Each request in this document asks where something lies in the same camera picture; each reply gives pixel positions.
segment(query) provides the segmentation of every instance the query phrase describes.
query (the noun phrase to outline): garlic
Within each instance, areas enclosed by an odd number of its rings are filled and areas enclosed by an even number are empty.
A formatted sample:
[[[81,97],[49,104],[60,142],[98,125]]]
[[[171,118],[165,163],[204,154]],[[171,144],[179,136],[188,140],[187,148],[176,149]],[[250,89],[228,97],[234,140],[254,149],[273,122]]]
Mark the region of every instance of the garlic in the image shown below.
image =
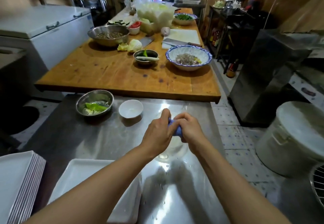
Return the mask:
[[[169,27],[162,27],[161,34],[166,37],[170,34],[170,28]]]

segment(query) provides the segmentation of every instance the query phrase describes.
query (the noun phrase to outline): stainless steel bowl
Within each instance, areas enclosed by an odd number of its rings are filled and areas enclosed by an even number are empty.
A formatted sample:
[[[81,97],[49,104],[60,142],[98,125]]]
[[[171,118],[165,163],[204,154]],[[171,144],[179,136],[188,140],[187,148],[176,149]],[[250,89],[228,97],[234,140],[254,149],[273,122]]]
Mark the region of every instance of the stainless steel bowl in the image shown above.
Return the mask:
[[[86,103],[93,103],[98,101],[111,102],[111,103],[107,107],[107,110],[103,112],[99,112],[97,114],[89,115],[85,111]],[[110,93],[107,90],[98,89],[98,90],[90,91],[84,94],[83,96],[81,96],[81,98],[77,101],[75,108],[76,111],[82,116],[101,116],[106,114],[111,109],[113,103],[114,103],[114,96],[112,95],[112,93]]]
[[[139,65],[145,66],[145,65],[152,65],[152,64],[156,63],[156,61],[140,61],[139,59],[136,59],[137,56],[143,56],[143,53],[144,53],[144,50],[139,50],[133,54],[135,61]],[[147,49],[146,53],[149,55],[149,57],[154,57],[154,58],[159,57],[159,54],[154,50]]]
[[[120,38],[111,38],[111,39],[102,39],[98,38],[97,35],[100,33],[112,33],[112,32],[121,32],[124,36]],[[88,31],[88,36],[95,40],[97,43],[107,47],[117,47],[121,43],[127,43],[128,41],[129,30],[126,26],[98,26]]]

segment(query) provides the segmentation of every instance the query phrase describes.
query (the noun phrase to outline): white bowl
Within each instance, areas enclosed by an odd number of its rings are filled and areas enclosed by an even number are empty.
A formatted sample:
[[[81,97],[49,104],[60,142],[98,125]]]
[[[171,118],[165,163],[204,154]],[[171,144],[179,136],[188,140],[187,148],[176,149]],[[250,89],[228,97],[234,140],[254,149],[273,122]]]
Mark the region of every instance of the white bowl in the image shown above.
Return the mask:
[[[137,27],[137,28],[129,28],[128,27],[128,30],[129,30],[129,34],[134,36],[134,35],[137,35],[140,32],[140,26]]]
[[[124,118],[135,118],[143,111],[143,105],[138,100],[127,100],[119,106],[119,114]]]
[[[192,66],[192,65],[181,65],[175,63],[176,57],[179,54],[185,54],[185,53],[198,57],[201,61],[201,64]],[[192,45],[174,46],[165,53],[165,56],[167,60],[169,60],[174,66],[176,66],[178,69],[183,71],[195,71],[201,68],[202,66],[208,65],[213,58],[212,54],[207,50]]]
[[[191,18],[192,18],[191,20],[180,20],[180,19],[174,18],[173,19],[173,22],[175,22],[176,24],[178,24],[180,26],[188,26],[192,22],[194,22],[195,19],[197,19],[197,16],[196,15],[190,14],[190,13],[175,13],[174,16],[177,16],[177,15],[180,15],[180,14],[186,14],[186,15],[191,16]]]

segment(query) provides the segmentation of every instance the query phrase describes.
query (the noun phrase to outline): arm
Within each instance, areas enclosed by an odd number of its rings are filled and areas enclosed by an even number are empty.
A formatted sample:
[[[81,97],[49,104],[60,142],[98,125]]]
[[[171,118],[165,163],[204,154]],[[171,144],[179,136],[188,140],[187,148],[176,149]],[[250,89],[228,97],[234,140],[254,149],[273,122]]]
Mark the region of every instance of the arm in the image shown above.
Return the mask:
[[[106,223],[124,191],[144,166],[169,145],[179,126],[168,127],[170,111],[148,126],[142,143],[40,210],[26,224]]]
[[[196,118],[177,115],[192,153],[200,161],[232,224],[290,224],[289,220],[254,189],[206,139]]]

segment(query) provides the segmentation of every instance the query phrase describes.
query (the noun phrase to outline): wooden countertop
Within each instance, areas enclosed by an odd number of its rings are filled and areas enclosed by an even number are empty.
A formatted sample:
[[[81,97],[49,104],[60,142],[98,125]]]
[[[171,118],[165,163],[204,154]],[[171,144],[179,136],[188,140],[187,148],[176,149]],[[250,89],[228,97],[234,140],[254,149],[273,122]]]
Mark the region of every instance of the wooden countertop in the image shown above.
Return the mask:
[[[192,13],[192,9],[184,8],[181,12]],[[196,23],[179,28],[198,31]],[[140,32],[129,38],[144,36]],[[105,89],[129,97],[218,103],[221,94],[210,65],[196,71],[179,70],[166,59],[162,40],[161,34],[155,34],[155,40],[145,47],[155,50],[160,60],[155,66],[143,68],[127,52],[107,51],[90,39],[48,71],[35,86],[39,90],[84,93]]]

